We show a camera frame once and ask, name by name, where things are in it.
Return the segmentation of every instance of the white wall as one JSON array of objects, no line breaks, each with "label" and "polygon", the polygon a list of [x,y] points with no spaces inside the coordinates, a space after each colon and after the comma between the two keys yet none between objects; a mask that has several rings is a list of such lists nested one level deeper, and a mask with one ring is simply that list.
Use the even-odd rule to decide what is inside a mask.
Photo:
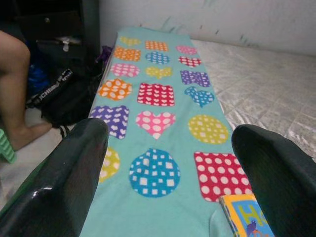
[{"label": "white wall", "polygon": [[122,26],[316,55],[316,0],[100,0],[101,45]]}]

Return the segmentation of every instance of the book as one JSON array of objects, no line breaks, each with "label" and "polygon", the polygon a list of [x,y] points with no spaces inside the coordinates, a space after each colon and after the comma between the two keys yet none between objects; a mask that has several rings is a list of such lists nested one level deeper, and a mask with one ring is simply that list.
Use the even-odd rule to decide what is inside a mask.
[{"label": "book", "polygon": [[226,195],[219,202],[234,237],[274,237],[254,195]]}]

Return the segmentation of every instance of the tiled floor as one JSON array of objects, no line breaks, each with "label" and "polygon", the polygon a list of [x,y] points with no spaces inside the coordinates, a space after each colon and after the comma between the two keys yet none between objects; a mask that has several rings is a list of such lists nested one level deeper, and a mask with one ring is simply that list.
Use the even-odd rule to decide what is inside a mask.
[{"label": "tiled floor", "polygon": [[[250,123],[278,132],[316,156],[316,58],[194,40],[232,128]],[[28,110],[28,124],[40,112]],[[61,141],[59,130],[0,162],[0,208]]]}]

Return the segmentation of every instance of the green plastic stool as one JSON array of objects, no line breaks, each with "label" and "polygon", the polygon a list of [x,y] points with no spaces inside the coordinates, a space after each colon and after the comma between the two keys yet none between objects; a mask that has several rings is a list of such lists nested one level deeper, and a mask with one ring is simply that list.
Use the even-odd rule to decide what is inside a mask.
[{"label": "green plastic stool", "polygon": [[14,163],[16,155],[11,147],[9,140],[7,139],[3,130],[0,129],[0,158],[6,159],[9,163]]}]

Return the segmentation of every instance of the black bag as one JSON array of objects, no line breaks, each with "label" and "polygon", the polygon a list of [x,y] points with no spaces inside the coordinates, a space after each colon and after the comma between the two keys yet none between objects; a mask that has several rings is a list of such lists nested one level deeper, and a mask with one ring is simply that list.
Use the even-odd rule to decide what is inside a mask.
[{"label": "black bag", "polygon": [[91,78],[80,77],[66,69],[56,83],[31,99],[27,106],[41,109],[41,116],[53,127],[59,128],[64,137],[61,126],[65,127],[67,134],[68,125],[88,117],[101,77],[101,74]]}]

